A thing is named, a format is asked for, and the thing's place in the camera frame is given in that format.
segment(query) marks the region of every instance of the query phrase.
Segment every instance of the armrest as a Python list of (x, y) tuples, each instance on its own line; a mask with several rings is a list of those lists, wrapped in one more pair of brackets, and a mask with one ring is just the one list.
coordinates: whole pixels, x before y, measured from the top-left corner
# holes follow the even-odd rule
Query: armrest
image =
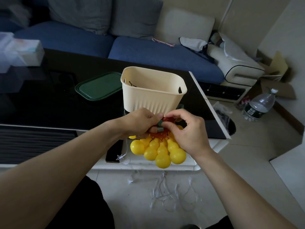
[(227, 82), (253, 86), (265, 70), (257, 62), (236, 61), (226, 57), (224, 50), (209, 44), (208, 55), (215, 59), (216, 65), (224, 74)]

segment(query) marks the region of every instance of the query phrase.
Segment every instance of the forearm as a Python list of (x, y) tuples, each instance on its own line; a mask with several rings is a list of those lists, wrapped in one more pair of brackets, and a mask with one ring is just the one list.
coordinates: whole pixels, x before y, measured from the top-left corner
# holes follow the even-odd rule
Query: forearm
[(195, 158), (215, 188), (235, 229), (295, 228), (215, 152)]
[(119, 136), (109, 121), (3, 173), (0, 227), (45, 228)]

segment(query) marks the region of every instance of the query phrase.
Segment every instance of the beige plastic bin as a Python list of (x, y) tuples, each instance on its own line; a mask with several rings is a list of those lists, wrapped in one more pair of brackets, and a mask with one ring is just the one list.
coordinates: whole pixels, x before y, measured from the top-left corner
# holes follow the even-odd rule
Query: beige plastic bin
[(154, 114), (168, 113), (177, 108), (187, 92), (185, 82), (180, 76), (136, 66), (123, 70), (121, 82), (124, 108), (128, 112), (144, 107)]

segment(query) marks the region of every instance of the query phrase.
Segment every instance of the green lid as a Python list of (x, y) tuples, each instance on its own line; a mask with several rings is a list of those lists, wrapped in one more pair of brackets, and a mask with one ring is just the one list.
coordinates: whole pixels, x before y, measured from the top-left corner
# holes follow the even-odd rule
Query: green lid
[(75, 91), (87, 100), (102, 100), (122, 89), (121, 75), (108, 72), (75, 86)]

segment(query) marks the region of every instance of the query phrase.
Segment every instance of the pink strap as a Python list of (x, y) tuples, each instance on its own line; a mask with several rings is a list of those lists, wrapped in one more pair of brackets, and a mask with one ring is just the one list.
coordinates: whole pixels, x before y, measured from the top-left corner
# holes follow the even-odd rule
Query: pink strap
[(152, 38), (152, 40), (153, 40), (154, 42), (161, 42), (161, 43), (164, 43), (164, 44), (166, 44), (166, 45), (169, 45), (170, 47), (174, 47), (174, 46), (175, 46), (175, 44), (169, 44), (169, 43), (166, 43), (166, 42), (162, 42), (162, 41), (157, 40), (157, 39), (155, 39), (155, 38)]

